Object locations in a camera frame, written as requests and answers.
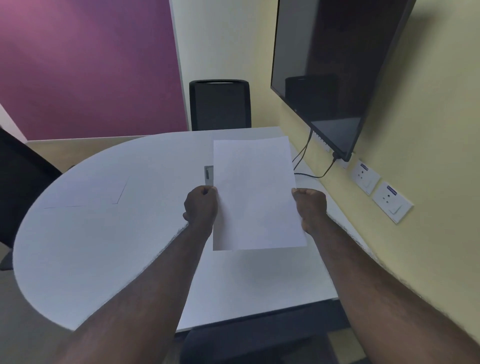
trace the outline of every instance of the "white paper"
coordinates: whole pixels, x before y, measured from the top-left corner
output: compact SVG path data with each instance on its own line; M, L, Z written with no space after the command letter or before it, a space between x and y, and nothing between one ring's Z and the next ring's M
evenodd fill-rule
M215 140L219 208L214 250L306 246L291 189L295 176L288 137Z
M129 177L124 171L71 173L74 175L69 176L69 183L58 183L45 190L41 196L43 208L117 204Z

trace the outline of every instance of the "chair backrest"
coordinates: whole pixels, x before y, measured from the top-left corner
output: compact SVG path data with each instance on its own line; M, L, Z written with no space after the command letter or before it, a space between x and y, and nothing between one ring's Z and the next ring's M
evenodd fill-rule
M243 80L190 82L192 130L252 127L250 87Z
M0 242L13 247L30 206L61 172L0 128Z

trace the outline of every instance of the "black tv screen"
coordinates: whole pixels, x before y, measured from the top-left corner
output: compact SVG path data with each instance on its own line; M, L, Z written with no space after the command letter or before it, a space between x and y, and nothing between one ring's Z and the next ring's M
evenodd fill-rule
M279 0L271 88L349 161L415 0Z

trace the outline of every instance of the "white table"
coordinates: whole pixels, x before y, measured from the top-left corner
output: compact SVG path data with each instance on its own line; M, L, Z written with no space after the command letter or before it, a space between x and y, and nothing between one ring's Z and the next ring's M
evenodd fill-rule
M184 226L183 202L191 189L204 184L204 166L213 164L214 139L278 136L283 136L278 127L159 134L83 161L48 189L87 170L98 174L127 170L131 176L117 205L45 209L44 195L37 199L13 250L14 273L23 295L49 320L76 329ZM304 162L298 171L311 173ZM317 180L296 177L298 187L326 193ZM326 194L330 215L364 244ZM305 248L236 252L214 252L210 237L178 331L336 297L310 237Z

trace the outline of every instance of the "hand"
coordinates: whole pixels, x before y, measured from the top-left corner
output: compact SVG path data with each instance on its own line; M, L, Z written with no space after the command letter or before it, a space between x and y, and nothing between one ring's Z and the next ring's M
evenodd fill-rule
M292 188L297 210L302 218L301 226L310 235L327 216L327 199L323 192L308 188Z
M183 218L189 225L211 229L218 211L216 188L211 186L195 187L188 195Z

